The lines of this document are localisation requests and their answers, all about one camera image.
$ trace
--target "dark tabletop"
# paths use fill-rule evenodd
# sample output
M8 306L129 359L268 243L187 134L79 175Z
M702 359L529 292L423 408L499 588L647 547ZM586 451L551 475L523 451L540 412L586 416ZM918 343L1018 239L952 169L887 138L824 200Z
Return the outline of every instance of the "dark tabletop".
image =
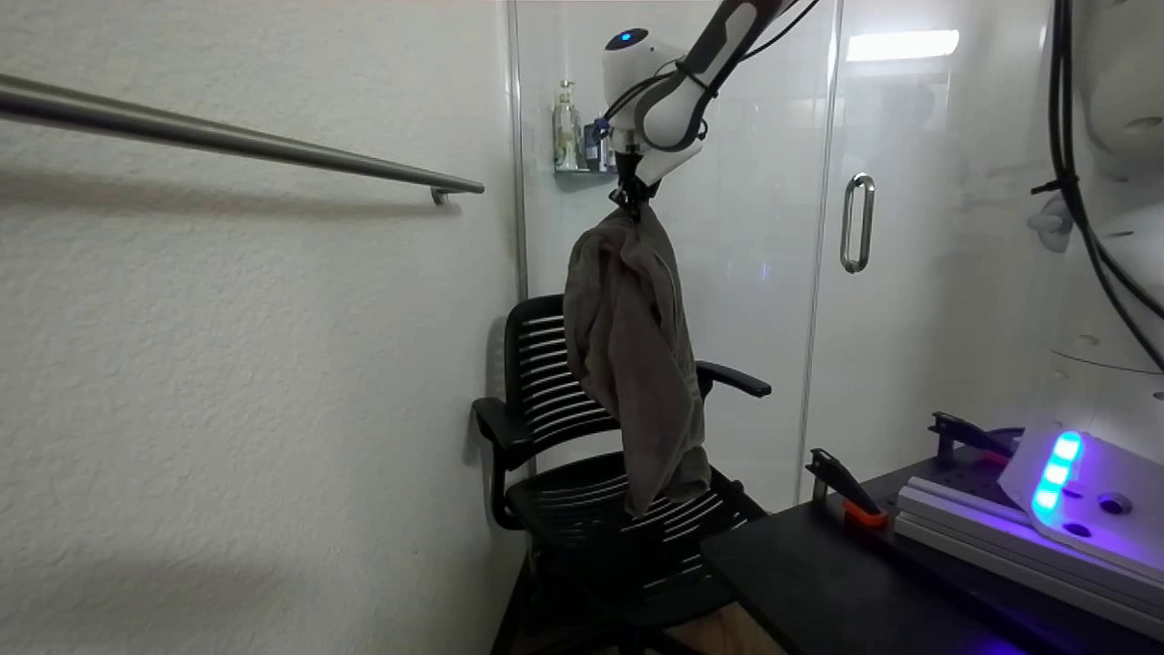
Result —
M890 503L908 475L1004 499L990 459L944 473L919 461L867 486L876 503ZM927 547L859 539L820 507L716 534L706 543L706 560L790 651L1164 651L1149 636Z

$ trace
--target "office chair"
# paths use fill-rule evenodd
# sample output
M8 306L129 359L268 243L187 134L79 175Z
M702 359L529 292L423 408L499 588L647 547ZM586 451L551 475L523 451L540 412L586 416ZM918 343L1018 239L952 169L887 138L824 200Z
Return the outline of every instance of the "office chair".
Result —
M767 396L773 384L719 362L699 362L702 396L716 384ZM533 531L523 571L512 587L494 655L511 655L536 594L567 594L584 619L599 628L554 651L690 655L667 624L690 622L731 604L702 562L699 543L742 526L763 508L713 470L711 491L683 503L655 503L643 518L627 513L621 451L567 461L511 484L512 470L557 444L620 430L570 374L563 343L563 297L529 297L507 321L507 400L473 403L480 435L491 444L491 518L511 531Z

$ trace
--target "gray towel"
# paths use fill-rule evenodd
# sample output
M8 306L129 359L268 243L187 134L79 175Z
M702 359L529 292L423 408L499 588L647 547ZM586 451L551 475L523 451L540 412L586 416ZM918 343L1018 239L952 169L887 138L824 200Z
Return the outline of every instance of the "gray towel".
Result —
M630 508L702 491L711 467L682 270L653 208L584 234L563 321L576 374L620 416Z

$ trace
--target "wall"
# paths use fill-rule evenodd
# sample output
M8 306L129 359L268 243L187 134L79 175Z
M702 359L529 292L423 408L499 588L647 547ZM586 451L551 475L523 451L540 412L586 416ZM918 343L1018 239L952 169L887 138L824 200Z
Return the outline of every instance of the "wall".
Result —
M487 185L0 125L0 651L480 651L504 0L0 0L0 69Z
M620 27L647 25L688 46L713 6L517 0L533 294L563 287L570 243L614 208L611 177L554 175L551 111L559 78L576 78L577 111L594 121L607 101L599 51ZM711 459L767 508L798 499L835 20L838 3L820 3L779 46L740 65L706 111L702 154L655 197L682 257L694 353L776 384L767 400L731 389L711 396Z

